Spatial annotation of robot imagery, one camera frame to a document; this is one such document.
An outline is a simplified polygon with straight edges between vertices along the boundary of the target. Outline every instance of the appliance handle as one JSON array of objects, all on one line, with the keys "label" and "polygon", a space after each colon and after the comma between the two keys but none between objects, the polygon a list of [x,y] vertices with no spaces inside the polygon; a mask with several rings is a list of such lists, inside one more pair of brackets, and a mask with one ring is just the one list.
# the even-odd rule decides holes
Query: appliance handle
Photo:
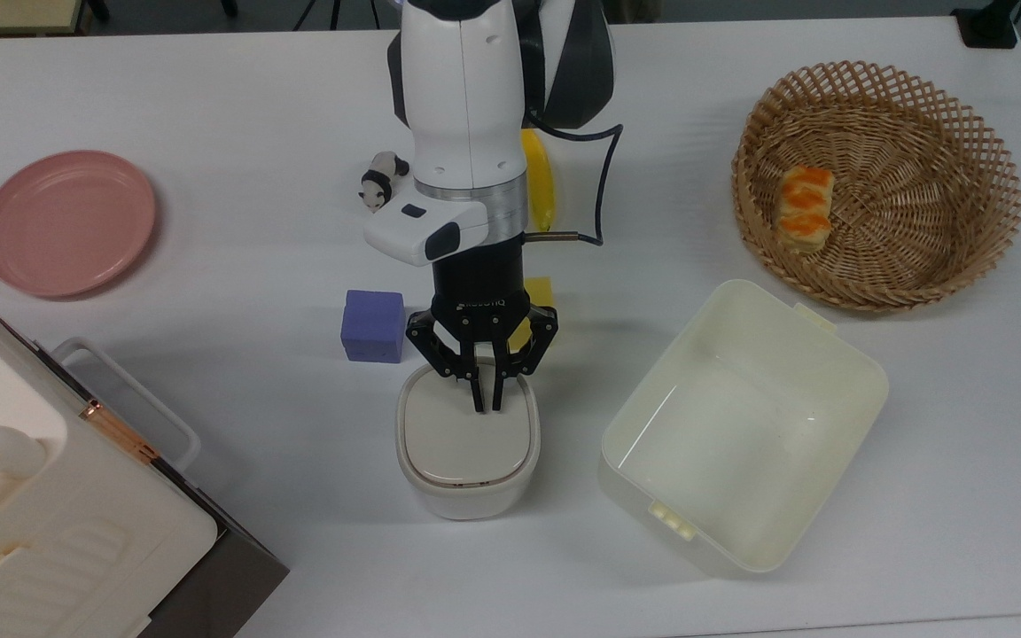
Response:
[{"label": "appliance handle", "polygon": [[173,427],[178,429],[178,431],[187,437],[187,449],[185,449],[182,455],[179,456],[179,459],[172,461],[172,465],[174,468],[179,470],[179,472],[184,472],[184,470],[192,463],[192,460],[195,460],[195,457],[199,454],[199,448],[202,447],[202,441],[199,440],[199,435],[193,431],[191,426],[188,426],[183,420],[181,420],[181,418],[176,415],[172,409],[167,408],[161,400],[157,399],[157,397],[149,391],[149,388],[141,385],[141,383],[139,383],[135,377],[131,376],[129,372],[126,372],[125,369],[116,362],[116,360],[113,360],[111,356],[105,354],[105,352],[101,350],[96,343],[82,338],[66,339],[61,343],[61,345],[53,348],[50,352],[50,356],[52,356],[57,363],[60,363],[61,366],[64,366],[65,360],[69,358],[69,355],[74,354],[74,352],[77,352],[78,350],[85,350],[93,356],[96,356],[97,360],[100,360],[100,362],[108,367],[113,375],[116,375],[121,381],[125,381],[125,384],[128,387],[133,388],[135,393],[141,395],[141,399],[146,400],[149,405],[155,408],[155,411],[159,412],[159,414],[163,415],[163,418],[167,420],[167,423],[172,424]]}]

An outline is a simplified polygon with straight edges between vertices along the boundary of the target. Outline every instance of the panda figurine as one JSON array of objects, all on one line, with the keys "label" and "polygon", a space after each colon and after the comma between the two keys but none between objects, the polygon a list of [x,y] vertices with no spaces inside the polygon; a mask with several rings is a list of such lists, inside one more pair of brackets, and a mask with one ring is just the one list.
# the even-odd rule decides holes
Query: panda figurine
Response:
[{"label": "panda figurine", "polygon": [[369,210],[377,212],[393,198],[393,185],[398,178],[408,174],[408,162],[396,157],[393,151],[381,151],[373,156],[369,170],[360,177],[360,201]]}]

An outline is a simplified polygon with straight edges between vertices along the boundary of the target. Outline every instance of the purple block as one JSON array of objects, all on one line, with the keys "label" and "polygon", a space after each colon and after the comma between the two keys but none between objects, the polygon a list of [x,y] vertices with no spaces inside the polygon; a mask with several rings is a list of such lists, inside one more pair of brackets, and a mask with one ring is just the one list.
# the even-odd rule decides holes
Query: purple block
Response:
[{"label": "purple block", "polygon": [[341,316],[341,345],[349,360],[399,363],[404,346],[404,296],[348,291]]}]

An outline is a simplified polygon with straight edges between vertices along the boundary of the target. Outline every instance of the small white container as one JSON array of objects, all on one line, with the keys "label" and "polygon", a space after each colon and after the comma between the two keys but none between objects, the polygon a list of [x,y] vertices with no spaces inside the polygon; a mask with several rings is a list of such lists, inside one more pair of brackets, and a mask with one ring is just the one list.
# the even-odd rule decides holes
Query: small white container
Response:
[{"label": "small white container", "polygon": [[[479,365],[490,403],[494,366]],[[396,412],[396,456],[431,511],[453,521],[494,517],[526,492],[541,449],[538,403],[524,377],[503,384],[502,408],[475,411],[471,387],[432,366],[408,377]]]},{"label": "small white container", "polygon": [[781,566],[888,394],[883,369],[833,330],[722,284],[609,425],[602,457],[624,480],[602,476],[604,492],[668,526],[696,565],[706,541],[750,573]]}]

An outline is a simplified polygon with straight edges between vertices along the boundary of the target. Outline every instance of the pink plate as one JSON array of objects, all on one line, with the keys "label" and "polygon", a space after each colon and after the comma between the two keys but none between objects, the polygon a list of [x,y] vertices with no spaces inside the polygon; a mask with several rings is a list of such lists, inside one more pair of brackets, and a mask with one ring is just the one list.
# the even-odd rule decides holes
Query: pink plate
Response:
[{"label": "pink plate", "polygon": [[154,223],[152,186],[124,158],[40,158],[0,187],[0,279],[44,298],[92,290],[133,265]]}]

